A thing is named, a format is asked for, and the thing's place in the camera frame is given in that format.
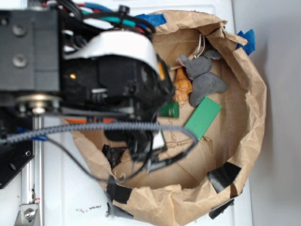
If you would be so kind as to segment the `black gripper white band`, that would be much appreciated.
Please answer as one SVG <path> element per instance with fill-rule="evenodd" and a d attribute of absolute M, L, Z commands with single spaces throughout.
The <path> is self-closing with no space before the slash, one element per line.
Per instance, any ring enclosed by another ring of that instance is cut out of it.
<path fill-rule="evenodd" d="M 151 122 L 174 94 L 166 64 L 150 39 L 132 31 L 60 39 L 61 113 L 118 122 Z"/>

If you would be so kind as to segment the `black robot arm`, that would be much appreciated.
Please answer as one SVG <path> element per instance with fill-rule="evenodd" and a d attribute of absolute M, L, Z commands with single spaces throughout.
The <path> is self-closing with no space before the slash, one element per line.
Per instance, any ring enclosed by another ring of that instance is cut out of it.
<path fill-rule="evenodd" d="M 107 138 L 126 142 L 134 161 L 158 163 L 159 109 L 174 87 L 155 52 L 155 24 L 92 3 L 42 1 L 0 12 L 0 106 L 39 114 L 112 118 Z"/>

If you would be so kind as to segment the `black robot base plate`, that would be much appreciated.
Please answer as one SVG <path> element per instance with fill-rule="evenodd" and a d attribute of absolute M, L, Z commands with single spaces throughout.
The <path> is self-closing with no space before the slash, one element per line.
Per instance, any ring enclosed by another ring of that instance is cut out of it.
<path fill-rule="evenodd" d="M 19 118 L 7 109 L 0 109 L 0 138 L 31 130 L 32 118 Z M 0 188 L 4 189 L 33 158 L 33 142 L 23 141 L 0 145 Z"/>

